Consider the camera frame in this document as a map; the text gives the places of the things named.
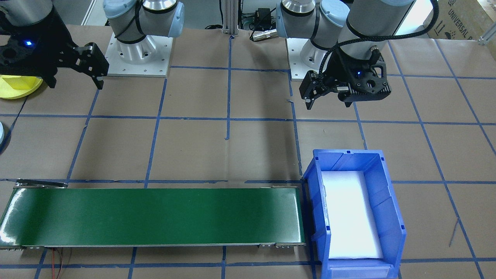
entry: red wire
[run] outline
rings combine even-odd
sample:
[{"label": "red wire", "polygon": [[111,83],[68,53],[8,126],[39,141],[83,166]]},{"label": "red wire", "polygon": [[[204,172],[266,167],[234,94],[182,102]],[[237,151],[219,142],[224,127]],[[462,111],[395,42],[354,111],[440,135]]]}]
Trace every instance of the red wire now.
[{"label": "red wire", "polygon": [[55,254],[52,248],[52,279],[55,279]]}]

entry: light blue joint cap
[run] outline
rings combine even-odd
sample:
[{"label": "light blue joint cap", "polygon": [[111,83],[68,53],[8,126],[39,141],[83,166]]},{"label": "light blue joint cap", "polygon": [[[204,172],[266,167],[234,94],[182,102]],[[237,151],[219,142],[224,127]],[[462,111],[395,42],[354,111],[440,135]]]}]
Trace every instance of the light blue joint cap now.
[{"label": "light blue joint cap", "polygon": [[281,38],[287,38],[288,33],[286,33],[286,28],[284,27],[284,20],[282,18],[281,4],[277,3],[276,6],[276,30],[277,35]]},{"label": "light blue joint cap", "polygon": [[381,0],[384,4],[401,7],[411,4],[414,0]]},{"label": "light blue joint cap", "polygon": [[108,19],[119,17],[132,9],[136,0],[104,0],[103,11]]},{"label": "light blue joint cap", "polygon": [[334,25],[343,27],[346,24],[350,8],[340,0],[322,0],[320,11]]},{"label": "light blue joint cap", "polygon": [[0,122],[0,146],[3,142],[3,137],[5,136],[5,133],[3,131],[3,124]]},{"label": "light blue joint cap", "polygon": [[178,2],[176,7],[176,12],[174,13],[174,18],[172,19],[171,29],[169,30],[169,38],[177,38],[183,32],[183,26],[185,24],[185,5],[182,2]]}]

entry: white foam insert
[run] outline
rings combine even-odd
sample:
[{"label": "white foam insert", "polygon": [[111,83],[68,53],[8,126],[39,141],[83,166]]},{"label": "white foam insert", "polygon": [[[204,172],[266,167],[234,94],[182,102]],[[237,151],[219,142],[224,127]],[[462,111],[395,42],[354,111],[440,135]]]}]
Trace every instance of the white foam insert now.
[{"label": "white foam insert", "polygon": [[363,171],[323,171],[331,228],[330,259],[381,259]]}]

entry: blue tape grid line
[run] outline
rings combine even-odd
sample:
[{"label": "blue tape grid line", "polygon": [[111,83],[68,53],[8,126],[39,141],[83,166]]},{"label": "blue tape grid line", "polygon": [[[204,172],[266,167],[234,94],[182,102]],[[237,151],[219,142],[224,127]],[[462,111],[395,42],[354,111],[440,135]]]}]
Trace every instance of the blue tape grid line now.
[{"label": "blue tape grid line", "polygon": [[47,251],[48,249],[45,249],[43,250],[43,253],[41,253],[40,261],[38,266],[36,267],[36,273],[34,274],[34,279],[38,279],[40,277],[41,269],[43,268],[43,262],[45,261]]},{"label": "blue tape grid line", "polygon": [[300,189],[302,191],[302,198],[303,198],[303,209],[302,209],[302,216],[304,216],[303,227],[305,228],[304,229],[305,237],[307,238],[306,243],[307,243],[307,247],[309,248],[312,279],[317,279],[315,257],[313,255],[313,242],[311,240],[311,234],[310,234],[310,232],[313,229],[312,213],[311,213],[310,203],[308,202],[307,189],[305,188],[305,181],[303,179],[300,181]]},{"label": "blue tape grid line", "polygon": [[10,135],[12,134],[12,131],[14,130],[15,123],[17,123],[17,119],[19,119],[19,115],[21,114],[22,109],[24,108],[24,105],[26,104],[26,101],[27,101],[28,97],[29,96],[26,96],[24,98],[24,102],[22,102],[22,106],[19,109],[19,112],[17,114],[11,115],[11,116],[15,116],[15,119],[12,122],[12,124],[10,125],[10,127],[9,127],[9,129],[7,131],[7,134],[5,134],[5,136],[3,137],[3,142],[0,142],[0,154],[2,154],[3,149],[5,148],[5,145],[7,144],[7,141],[10,139]]},{"label": "blue tape grid line", "polygon": [[[44,179],[44,178],[29,178],[33,180],[42,180],[49,182],[66,182],[66,179]],[[15,182],[16,178],[0,178],[0,181]],[[215,184],[221,182],[229,182],[228,180],[148,180],[148,183],[155,184]],[[145,183],[144,180],[105,180],[105,179],[70,179],[69,183],[132,183],[140,184]],[[246,180],[245,184],[299,184],[300,180]],[[496,185],[496,181],[457,181],[457,180],[392,180],[393,184],[471,184],[471,185]]]},{"label": "blue tape grid line", "polygon": [[[37,269],[39,273],[42,269],[51,269],[52,264],[43,264],[45,257],[49,249],[43,251],[42,256],[38,264],[18,264],[18,265],[0,265],[0,270],[2,269]],[[478,258],[479,262],[496,262],[496,258]],[[439,259],[403,259],[402,264],[420,264],[420,263],[462,263],[462,262],[474,262],[473,258],[439,258]],[[296,262],[239,262],[225,264],[226,267],[273,267],[273,266],[311,266],[311,261],[296,261]],[[322,263],[317,261],[314,263],[315,266],[321,266]],[[60,264],[55,264],[56,269],[60,268]],[[143,264],[69,264],[63,266],[64,269],[79,269],[79,268],[208,268],[208,267],[222,267],[222,262],[220,263],[143,263]]]},{"label": "blue tape grid line", "polygon": [[132,249],[131,255],[131,264],[129,265],[129,273],[127,274],[127,279],[132,279],[132,272],[134,270],[134,262],[136,261],[136,252],[138,251],[137,247]]},{"label": "blue tape grid line", "polygon": [[360,114],[358,113],[357,103],[353,102],[353,108],[355,109],[355,114],[357,115],[358,128],[360,129],[360,134],[362,135],[362,140],[364,141],[365,150],[368,149],[367,141],[365,140],[364,128],[362,127],[362,121],[360,120]]},{"label": "blue tape grid line", "polygon": [[222,246],[222,261],[221,261],[221,272],[220,272],[220,278],[221,279],[226,279],[226,254],[227,254],[227,247]]},{"label": "blue tape grid line", "polygon": [[153,131],[152,146],[150,149],[150,158],[148,159],[148,167],[146,169],[145,185],[143,186],[145,189],[148,188],[150,172],[152,170],[153,154],[155,153],[155,143],[157,142],[158,128],[160,126],[160,115],[162,114],[162,108],[164,106],[166,88],[167,88],[167,79],[164,79],[164,86],[162,87],[162,96],[160,97],[160,105],[158,107],[158,113],[155,122],[155,130]]},{"label": "blue tape grid line", "polygon": [[474,108],[472,107],[472,105],[470,104],[469,100],[468,100],[468,97],[467,97],[467,94],[465,94],[465,91],[463,90],[462,88],[462,85],[460,84],[460,81],[458,80],[457,76],[455,75],[455,71],[453,71],[453,68],[451,67],[451,65],[449,64],[448,62],[448,59],[446,58],[446,56],[444,55],[444,52],[442,51],[441,47],[439,46],[439,43],[434,40],[436,46],[437,46],[437,49],[439,49],[439,52],[441,52],[441,55],[444,59],[444,61],[446,62],[446,64],[448,65],[448,68],[449,70],[451,71],[451,74],[453,75],[453,77],[455,78],[455,81],[456,81],[456,84],[458,85],[458,88],[460,88],[460,91],[462,92],[463,94],[463,97],[465,98],[465,101],[467,102],[467,105],[468,107],[470,108],[470,111],[472,112],[472,114],[474,115],[474,118],[475,120],[477,121],[477,124],[479,124],[479,127],[481,128],[482,130],[482,133],[484,134],[484,136],[486,137],[486,140],[488,141],[489,143],[489,146],[491,147],[491,149],[493,150],[493,154],[496,155],[496,150],[493,146],[493,144],[491,143],[491,141],[489,140],[489,137],[488,135],[486,134],[486,131],[484,131],[484,127],[482,127],[481,125],[481,122],[479,121],[479,118],[477,117],[477,115],[475,114],[475,110]]},{"label": "blue tape grid line", "polygon": [[481,267],[480,267],[480,265],[479,265],[479,262],[478,262],[478,260],[477,260],[476,255],[475,255],[475,252],[474,252],[474,249],[473,249],[473,247],[472,247],[472,244],[470,243],[469,237],[468,237],[468,235],[467,235],[467,231],[465,230],[465,227],[463,226],[462,219],[460,218],[460,215],[459,215],[459,213],[458,213],[458,209],[456,208],[456,205],[455,205],[454,199],[453,199],[453,197],[452,197],[452,195],[451,195],[451,192],[450,192],[450,190],[449,190],[449,188],[448,188],[448,184],[446,183],[446,180],[445,180],[445,178],[444,178],[444,174],[443,174],[443,172],[442,172],[441,165],[439,164],[439,161],[438,161],[438,159],[437,159],[437,156],[436,156],[436,154],[435,154],[435,152],[434,152],[434,148],[433,148],[433,145],[432,145],[432,143],[431,143],[431,140],[429,139],[429,135],[427,134],[426,127],[425,127],[424,123],[422,122],[422,118],[421,118],[421,116],[420,116],[420,113],[419,113],[419,111],[418,111],[418,109],[417,109],[417,106],[415,105],[414,100],[413,100],[413,96],[412,96],[412,93],[411,93],[410,88],[409,88],[409,86],[408,86],[408,83],[406,82],[405,76],[403,76],[403,72],[402,72],[401,67],[400,67],[400,65],[399,65],[398,59],[397,59],[397,57],[396,57],[396,54],[395,54],[395,52],[394,52],[394,50],[393,50],[393,48],[392,48],[392,46],[391,46],[391,43],[390,43],[389,41],[388,41],[387,43],[388,43],[388,45],[389,45],[389,47],[390,47],[390,49],[391,49],[391,53],[392,53],[392,55],[393,55],[393,59],[394,59],[394,61],[395,61],[396,65],[398,66],[398,70],[399,70],[400,74],[402,75],[402,76],[401,76],[401,78],[403,79],[403,83],[405,84],[405,87],[406,87],[406,90],[407,90],[408,95],[409,95],[409,97],[410,97],[410,100],[412,101],[413,108],[414,108],[414,110],[415,110],[415,113],[417,114],[417,118],[419,119],[420,125],[421,125],[421,127],[422,127],[422,131],[424,132],[424,135],[425,135],[425,137],[426,137],[427,143],[428,143],[428,145],[429,145],[429,149],[431,150],[431,153],[432,153],[432,156],[433,156],[434,161],[435,161],[435,163],[436,163],[436,166],[437,166],[437,169],[438,169],[438,171],[439,171],[439,174],[441,175],[442,182],[443,182],[443,184],[444,184],[444,187],[445,187],[445,189],[446,189],[446,192],[448,193],[448,197],[449,197],[449,200],[450,200],[451,205],[452,205],[452,207],[453,207],[453,210],[454,210],[454,212],[455,212],[455,214],[456,214],[456,217],[459,219],[460,228],[461,228],[461,230],[462,230],[462,232],[463,232],[463,236],[465,237],[465,240],[466,240],[467,245],[468,245],[468,247],[469,247],[470,253],[472,254],[472,260],[475,262],[475,265],[476,265],[476,267],[477,267],[477,271],[479,272],[479,276],[481,277],[481,279],[484,279],[484,275],[482,274]]},{"label": "blue tape grid line", "polygon": [[[0,116],[17,117],[17,114],[0,114]],[[19,117],[44,117],[44,118],[87,118],[87,115],[56,115],[56,114],[20,114]],[[90,118],[103,119],[157,119],[155,116],[123,116],[123,115],[91,115]],[[227,118],[227,117],[181,117],[160,116],[160,120],[209,120],[209,121],[274,121],[291,122],[294,119],[287,118]],[[391,121],[391,120],[361,120],[362,123],[376,124],[420,124],[419,121]],[[296,119],[296,122],[333,122],[333,123],[358,123],[353,119]],[[473,125],[473,126],[496,126],[496,123],[485,122],[424,122],[429,125]]]},{"label": "blue tape grid line", "polygon": [[229,61],[227,68],[227,118],[226,118],[226,137],[225,140],[228,140],[231,136],[231,63],[232,63],[232,54],[233,54],[233,42],[232,40],[235,37],[233,35],[229,36]]},{"label": "blue tape grid line", "polygon": [[93,101],[91,103],[90,110],[88,112],[88,115],[86,116],[86,122],[84,123],[83,131],[81,132],[81,136],[79,137],[79,142],[77,143],[76,151],[74,152],[74,157],[72,158],[72,163],[70,164],[69,172],[67,173],[66,183],[69,181],[69,179],[72,175],[72,171],[74,170],[74,165],[76,164],[76,159],[77,159],[77,156],[79,154],[79,150],[81,149],[84,135],[86,134],[86,130],[88,129],[88,124],[89,124],[90,119],[91,119],[91,114],[93,113],[93,109],[95,108],[96,100],[98,98],[99,93],[100,93],[100,90],[96,90],[95,97],[93,97]]},{"label": "blue tape grid line", "polygon": [[[288,72],[288,83],[289,83],[289,95],[290,97],[293,96],[293,88],[291,87],[291,73]],[[300,153],[300,140],[298,138],[298,123],[296,121],[296,108],[295,104],[293,101],[288,100],[288,102],[291,104],[291,113],[293,115],[293,128],[295,130],[295,143],[296,143],[296,155],[298,158],[298,171],[301,176],[303,176],[303,167],[302,167],[302,157]],[[252,181],[256,180],[248,180],[245,181],[245,183],[251,183]],[[276,182],[277,180],[267,180],[267,182]],[[305,228],[305,236],[306,236],[306,242],[307,242],[307,247],[309,248],[309,254],[310,254],[310,267],[311,267],[311,273],[312,273],[312,279],[317,279],[317,273],[316,273],[316,268],[315,268],[315,258],[313,256],[313,244],[311,241],[311,235],[310,232],[312,231],[312,216],[311,216],[311,209],[310,205],[307,200],[307,191],[305,189],[305,182],[303,179],[300,181],[292,181],[293,183],[299,183],[300,184],[300,191],[302,191],[302,198],[303,198],[303,212],[302,216],[303,218],[303,227]]]}]

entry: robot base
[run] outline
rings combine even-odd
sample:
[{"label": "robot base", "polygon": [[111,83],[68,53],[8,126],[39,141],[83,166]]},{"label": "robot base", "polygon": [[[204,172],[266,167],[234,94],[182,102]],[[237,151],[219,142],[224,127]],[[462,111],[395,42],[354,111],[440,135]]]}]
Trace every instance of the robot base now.
[{"label": "robot base", "polygon": [[148,76],[167,77],[169,62],[171,57],[173,39],[169,37],[152,36],[157,45],[157,52],[153,60],[145,63],[133,65],[126,63],[117,50],[117,39],[114,34],[110,39],[105,58],[110,64],[108,76]]},{"label": "robot base", "polygon": [[[289,66],[291,69],[291,80],[303,80],[305,75],[309,70],[318,71],[320,63],[322,62],[323,55],[325,51],[321,53],[306,53],[304,56],[310,55],[316,58],[316,61],[308,62],[303,61],[302,59],[302,51],[309,51],[309,49],[304,49],[305,44],[308,42],[308,39],[300,39],[300,38],[288,38],[286,40],[286,44],[288,47],[288,60]],[[315,68],[311,68],[308,64],[314,64]]]}]

